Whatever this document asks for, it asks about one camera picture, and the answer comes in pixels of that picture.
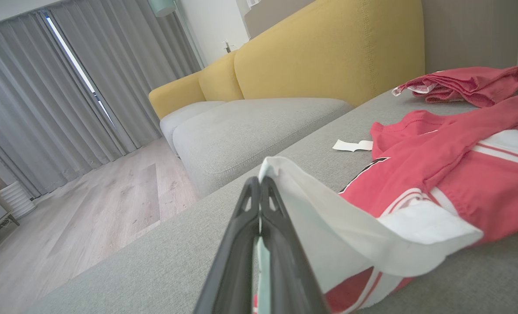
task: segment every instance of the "gray seat cushion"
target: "gray seat cushion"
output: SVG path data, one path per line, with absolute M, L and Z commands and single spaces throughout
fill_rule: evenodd
M 371 161 L 371 153 L 334 151 L 336 139 L 370 139 L 374 121 L 397 123 L 413 110 L 452 115 L 466 103 L 427 105 L 407 93 L 385 93 L 281 151 L 333 191 Z M 29 314 L 191 313 L 232 215 L 243 183 L 259 166 L 160 224 L 118 253 L 73 278 Z M 449 256 L 362 314 L 518 313 L 518 234 Z
M 191 105 L 187 105 L 185 107 L 181 107 L 180 109 L 170 113 L 160 120 L 160 130 L 164 134 L 166 141 L 170 145 L 172 151 L 177 156 L 176 147 L 174 147 L 174 141 L 172 140 L 172 135 L 174 130 L 183 123 L 187 119 L 191 119 L 201 113 L 204 113 L 207 110 L 215 108 L 219 105 L 222 105 L 225 101 L 202 101 L 192 103 Z
M 232 101 L 179 125 L 174 146 L 205 196 L 351 109 L 329 98 Z

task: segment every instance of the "green lamp shade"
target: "green lamp shade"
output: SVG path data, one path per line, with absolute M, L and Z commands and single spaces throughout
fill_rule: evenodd
M 164 17 L 176 10 L 174 0 L 149 0 L 156 17 Z

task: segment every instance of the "wooden floor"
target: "wooden floor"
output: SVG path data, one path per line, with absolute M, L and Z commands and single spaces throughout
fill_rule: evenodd
M 197 200 L 165 139 L 40 198 L 1 231 L 0 313 L 24 311 Z

